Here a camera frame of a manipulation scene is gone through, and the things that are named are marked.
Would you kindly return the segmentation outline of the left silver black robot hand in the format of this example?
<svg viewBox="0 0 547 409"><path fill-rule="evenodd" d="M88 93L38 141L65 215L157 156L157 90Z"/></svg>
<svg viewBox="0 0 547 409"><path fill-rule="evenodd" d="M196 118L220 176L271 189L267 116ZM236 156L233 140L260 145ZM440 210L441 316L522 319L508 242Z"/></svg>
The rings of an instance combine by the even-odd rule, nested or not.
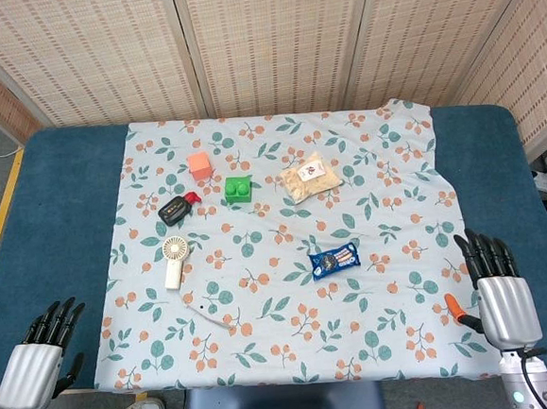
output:
<svg viewBox="0 0 547 409"><path fill-rule="evenodd" d="M55 301L31 321L9 357L0 386L0 409L46 409L77 380L85 356L79 352L61 376L65 352L85 304Z"/></svg>

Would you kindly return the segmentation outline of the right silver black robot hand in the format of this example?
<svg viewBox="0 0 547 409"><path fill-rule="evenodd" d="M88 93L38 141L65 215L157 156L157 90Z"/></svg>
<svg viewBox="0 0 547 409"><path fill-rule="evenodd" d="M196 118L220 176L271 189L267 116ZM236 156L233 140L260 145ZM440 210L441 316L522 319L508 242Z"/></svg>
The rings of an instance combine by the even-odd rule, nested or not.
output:
<svg viewBox="0 0 547 409"><path fill-rule="evenodd" d="M515 351L525 358L547 352L538 346L542 329L536 305L509 246L503 240L470 229L464 230L463 236L456 234L453 240L469 270L479 315L468 315L447 293L444 300L452 317L484 335L501 352Z"/></svg>

